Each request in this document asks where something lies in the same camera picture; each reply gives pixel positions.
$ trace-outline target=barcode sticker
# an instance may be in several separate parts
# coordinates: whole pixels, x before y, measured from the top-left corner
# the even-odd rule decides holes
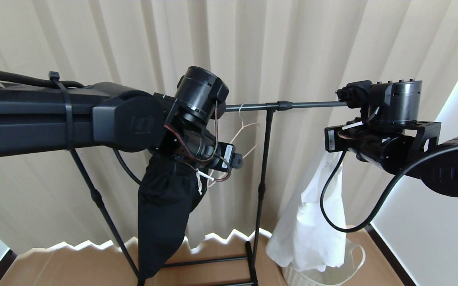
[[[335,150],[335,130],[328,131],[328,145],[330,151]]]
[[[224,154],[224,159],[229,162],[231,159],[231,153],[233,152],[233,145],[227,145],[225,148],[225,154]],[[225,162],[222,163],[222,168],[227,169],[229,166]]]

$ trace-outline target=brown floor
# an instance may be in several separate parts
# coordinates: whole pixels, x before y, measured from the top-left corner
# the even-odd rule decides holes
[[[366,232],[349,234],[349,239],[361,244],[367,261],[345,286],[402,286],[385,257]],[[280,268],[265,253],[268,239],[261,235],[256,271],[261,286],[287,286]],[[136,239],[127,243],[134,260]],[[231,236],[227,244],[216,239],[202,242],[195,254],[186,243],[169,260],[170,263],[244,255],[244,239]],[[146,286],[208,286],[228,281],[248,280],[247,261],[163,268],[146,281]],[[136,285],[137,280],[122,253],[114,246],[103,250],[88,245],[80,250],[70,246],[56,249],[33,249],[20,255],[0,282],[0,286],[112,286]]]

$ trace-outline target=white basket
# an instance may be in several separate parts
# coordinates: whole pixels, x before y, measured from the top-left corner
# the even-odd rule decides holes
[[[353,260],[353,250],[360,248],[362,259],[355,267]],[[365,250],[357,243],[346,239],[344,264],[340,267],[326,267],[325,272],[309,270],[298,272],[294,270],[293,264],[282,268],[282,275],[288,286],[340,286],[355,275],[365,262]]]

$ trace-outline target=light under curtain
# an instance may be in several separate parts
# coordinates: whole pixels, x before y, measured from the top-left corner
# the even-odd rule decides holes
[[[458,0],[0,1],[0,70],[40,78],[55,70],[85,85],[113,81],[173,96],[191,65],[224,80],[228,104],[331,101],[351,81],[416,78],[423,80],[419,118],[433,121],[458,80]],[[302,187],[323,129],[355,115],[337,107],[274,116],[264,229],[273,230]],[[261,128],[246,128],[237,151],[258,147],[191,214],[191,247],[211,232],[253,232],[265,118],[242,116]],[[238,114],[225,114],[220,139],[240,126]],[[109,148],[79,153],[122,238],[136,236],[138,186]],[[149,154],[123,157],[144,175]],[[358,224],[390,177],[354,155],[344,164],[347,222]],[[67,152],[0,158],[0,239],[15,252],[111,238]]]

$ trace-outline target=white towel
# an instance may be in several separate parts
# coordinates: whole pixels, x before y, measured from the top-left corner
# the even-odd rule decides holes
[[[320,193],[340,153],[322,149],[318,154],[306,171],[303,183],[299,183],[291,196],[266,246],[266,253],[275,263],[281,267],[293,263],[300,272],[325,271],[326,266],[340,267],[344,263],[345,233],[331,228],[319,205]],[[342,166],[326,190],[324,207],[333,223],[345,227]]]

